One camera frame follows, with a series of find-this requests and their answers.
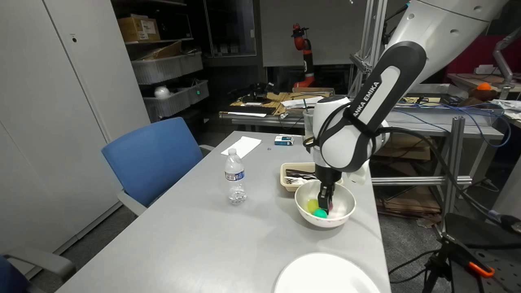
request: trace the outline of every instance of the floor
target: floor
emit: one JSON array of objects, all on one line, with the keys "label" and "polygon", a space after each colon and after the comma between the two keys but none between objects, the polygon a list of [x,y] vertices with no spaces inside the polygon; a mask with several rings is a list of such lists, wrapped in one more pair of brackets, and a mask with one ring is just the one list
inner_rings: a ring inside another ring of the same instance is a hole
[{"label": "floor", "polygon": [[[196,125],[194,131],[199,142],[219,144],[230,131],[233,131],[230,121],[219,120],[212,116],[206,125]],[[494,198],[496,190],[491,188],[476,188],[474,193],[479,193],[483,198]],[[461,212],[471,212],[463,199],[456,203]],[[126,226],[136,219],[136,214],[126,206],[119,208],[106,221],[103,221],[97,229],[87,234],[74,247],[64,252],[66,256],[74,260],[79,266],[84,266],[93,255],[97,255],[111,239],[115,239]],[[388,216],[380,214],[382,234],[386,248],[388,268],[393,268],[426,250],[440,247],[437,242],[437,232],[432,227],[424,227],[419,224],[419,217],[408,216]],[[393,273],[391,279],[404,279],[416,271],[424,268],[427,256],[404,266],[403,269]],[[48,291],[56,291],[61,286],[61,281],[49,273],[40,273],[33,278],[40,287]],[[424,274],[406,281],[393,282],[395,293],[411,293],[422,291]],[[439,279],[435,293],[448,293],[452,286],[447,279]]]}]

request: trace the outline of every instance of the white table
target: white table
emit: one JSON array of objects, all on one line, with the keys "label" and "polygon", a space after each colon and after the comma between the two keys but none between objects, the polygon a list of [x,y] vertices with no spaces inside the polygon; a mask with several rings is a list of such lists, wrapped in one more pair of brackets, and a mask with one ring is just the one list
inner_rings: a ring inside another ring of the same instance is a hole
[{"label": "white table", "polygon": [[[263,138],[243,160],[248,201],[227,203],[222,151],[242,134]],[[344,177],[359,206],[347,224],[305,221],[279,183],[282,162],[312,160],[299,139],[276,146],[272,133],[235,131],[172,186],[59,293],[269,293],[279,273],[308,252],[342,255],[391,291],[372,175]]]}]

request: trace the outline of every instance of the plastic water bottle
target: plastic water bottle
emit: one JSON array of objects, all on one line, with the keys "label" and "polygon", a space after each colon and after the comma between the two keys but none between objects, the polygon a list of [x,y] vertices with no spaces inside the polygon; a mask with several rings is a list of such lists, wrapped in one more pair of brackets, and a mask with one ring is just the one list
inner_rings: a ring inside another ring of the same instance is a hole
[{"label": "plastic water bottle", "polygon": [[229,149],[229,159],[225,164],[225,177],[229,180],[229,201],[232,204],[242,204],[246,199],[245,191],[245,165],[235,147]]}]

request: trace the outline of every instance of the chair backrest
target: chair backrest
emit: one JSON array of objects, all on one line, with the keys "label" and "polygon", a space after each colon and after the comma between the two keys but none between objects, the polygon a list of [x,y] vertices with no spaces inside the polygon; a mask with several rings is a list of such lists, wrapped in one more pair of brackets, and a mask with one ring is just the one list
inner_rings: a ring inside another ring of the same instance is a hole
[{"label": "chair backrest", "polygon": [[0,255],[0,291],[27,293],[30,281],[4,255]]},{"label": "chair backrest", "polygon": [[149,206],[201,159],[202,151],[183,116],[134,129],[102,152],[126,193]]}]

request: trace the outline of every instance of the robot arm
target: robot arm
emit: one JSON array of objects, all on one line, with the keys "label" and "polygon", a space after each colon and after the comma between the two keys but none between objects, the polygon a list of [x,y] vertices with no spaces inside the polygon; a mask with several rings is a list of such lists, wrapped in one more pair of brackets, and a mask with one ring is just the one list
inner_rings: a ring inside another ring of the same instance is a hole
[{"label": "robot arm", "polygon": [[359,92],[316,103],[307,141],[321,180],[320,206],[331,208],[334,183],[357,170],[383,136],[375,136],[395,103],[416,84],[458,56],[507,0],[411,0],[377,66]]}]

